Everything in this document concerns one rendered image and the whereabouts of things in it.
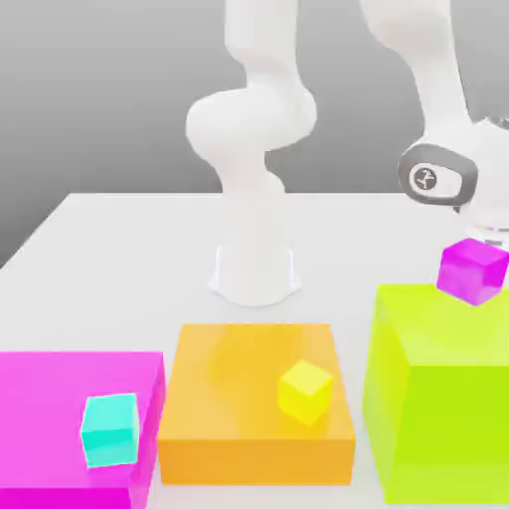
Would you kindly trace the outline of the small cyan cube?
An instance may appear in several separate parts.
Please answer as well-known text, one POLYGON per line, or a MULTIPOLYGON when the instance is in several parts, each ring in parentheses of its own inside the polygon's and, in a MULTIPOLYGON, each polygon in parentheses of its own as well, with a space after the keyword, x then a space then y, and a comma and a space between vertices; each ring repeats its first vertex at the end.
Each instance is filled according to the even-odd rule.
POLYGON ((88 397, 80 429, 86 466, 99 468, 136 463, 139 427, 134 393, 88 397))

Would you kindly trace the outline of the large orange box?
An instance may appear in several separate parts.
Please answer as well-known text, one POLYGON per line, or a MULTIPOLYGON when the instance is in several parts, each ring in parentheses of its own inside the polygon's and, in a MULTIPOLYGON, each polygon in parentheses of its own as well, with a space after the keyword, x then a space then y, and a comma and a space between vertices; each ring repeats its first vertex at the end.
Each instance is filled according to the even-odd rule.
POLYGON ((347 485, 356 437, 327 324, 185 324, 157 436, 165 485, 347 485), (333 376, 312 426, 282 412, 278 379, 305 360, 333 376))

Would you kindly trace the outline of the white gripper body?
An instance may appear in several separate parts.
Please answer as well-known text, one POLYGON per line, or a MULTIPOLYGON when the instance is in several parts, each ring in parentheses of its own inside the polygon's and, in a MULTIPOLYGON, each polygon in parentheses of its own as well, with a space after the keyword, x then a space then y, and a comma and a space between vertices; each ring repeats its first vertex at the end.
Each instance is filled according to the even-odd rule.
POLYGON ((477 232, 472 237, 477 241, 509 252, 509 236, 495 236, 494 233, 489 236, 486 232, 477 232))

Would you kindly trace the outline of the small yellow cube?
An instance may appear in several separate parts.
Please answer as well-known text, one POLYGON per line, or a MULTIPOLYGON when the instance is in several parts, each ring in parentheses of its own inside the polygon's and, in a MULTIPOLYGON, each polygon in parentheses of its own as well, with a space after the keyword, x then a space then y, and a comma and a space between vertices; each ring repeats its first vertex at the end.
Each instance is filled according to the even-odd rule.
POLYGON ((330 409, 333 376, 305 360, 298 361, 277 383, 279 409, 305 425, 315 425, 330 409))

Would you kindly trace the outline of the large lime green box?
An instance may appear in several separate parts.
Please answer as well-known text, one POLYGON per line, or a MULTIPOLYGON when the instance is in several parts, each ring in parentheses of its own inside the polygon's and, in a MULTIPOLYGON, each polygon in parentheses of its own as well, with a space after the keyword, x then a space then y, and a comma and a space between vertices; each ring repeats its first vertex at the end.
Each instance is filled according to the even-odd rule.
POLYGON ((382 284, 363 415, 389 503, 509 503, 509 291, 382 284))

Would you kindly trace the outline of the large magenta box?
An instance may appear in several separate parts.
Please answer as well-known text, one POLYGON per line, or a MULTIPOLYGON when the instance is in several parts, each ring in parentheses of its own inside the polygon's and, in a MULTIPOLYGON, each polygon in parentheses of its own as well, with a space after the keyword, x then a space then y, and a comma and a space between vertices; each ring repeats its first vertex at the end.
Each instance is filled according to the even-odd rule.
POLYGON ((146 509, 165 400, 160 352, 0 353, 0 509, 146 509), (91 396, 134 393, 134 464, 88 468, 91 396))

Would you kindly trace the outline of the small magenta cube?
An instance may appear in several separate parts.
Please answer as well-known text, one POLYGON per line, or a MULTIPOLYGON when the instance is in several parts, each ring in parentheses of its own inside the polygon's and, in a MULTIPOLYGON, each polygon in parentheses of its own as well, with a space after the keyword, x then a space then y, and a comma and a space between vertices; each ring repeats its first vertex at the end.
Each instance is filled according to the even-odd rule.
POLYGON ((509 252, 467 238, 441 254, 436 288, 473 306, 502 291, 509 267, 509 252))

